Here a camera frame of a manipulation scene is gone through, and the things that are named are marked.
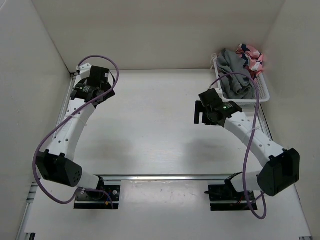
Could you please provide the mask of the grey shorts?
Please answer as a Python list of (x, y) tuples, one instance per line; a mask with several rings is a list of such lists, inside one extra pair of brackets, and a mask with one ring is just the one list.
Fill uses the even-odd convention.
[(223, 95), (233, 100), (254, 100), (256, 98), (255, 87), (248, 76), (249, 71), (245, 69), (246, 61), (239, 57), (234, 51), (224, 48), (216, 60), (219, 73), (224, 76), (220, 80)]

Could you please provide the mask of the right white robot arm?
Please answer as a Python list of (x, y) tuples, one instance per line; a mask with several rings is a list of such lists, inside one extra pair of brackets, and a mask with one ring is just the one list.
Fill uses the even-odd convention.
[(300, 154), (294, 148), (283, 148), (254, 127), (236, 103), (230, 101), (209, 108), (198, 100), (194, 123), (225, 128), (249, 148), (262, 167), (261, 171), (235, 173), (224, 181), (224, 193), (230, 200), (238, 199), (244, 190), (262, 191), (274, 197), (299, 181)]

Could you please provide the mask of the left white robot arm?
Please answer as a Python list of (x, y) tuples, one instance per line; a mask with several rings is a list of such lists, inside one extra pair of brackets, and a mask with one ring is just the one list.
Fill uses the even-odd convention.
[(105, 188), (101, 178), (87, 173), (74, 162), (77, 144), (87, 121), (97, 106), (113, 97), (115, 92), (107, 83), (106, 88), (89, 85), (89, 80), (80, 80), (74, 87), (68, 103), (67, 112), (61, 127), (54, 132), (52, 142), (44, 151), (38, 151), (33, 166), (44, 180), (68, 187), (87, 189), (93, 200), (100, 200)]

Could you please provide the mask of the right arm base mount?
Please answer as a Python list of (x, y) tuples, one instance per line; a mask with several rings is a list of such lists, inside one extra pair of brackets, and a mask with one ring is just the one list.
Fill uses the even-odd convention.
[(208, 196), (211, 212), (250, 211), (244, 192), (231, 190), (223, 179), (208, 180), (204, 194)]

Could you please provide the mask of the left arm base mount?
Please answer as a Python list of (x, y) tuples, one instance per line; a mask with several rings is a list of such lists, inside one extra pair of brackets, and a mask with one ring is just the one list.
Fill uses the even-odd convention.
[(82, 191), (77, 193), (73, 208), (78, 210), (118, 210), (121, 195), (121, 185), (104, 183), (100, 188), (106, 192)]

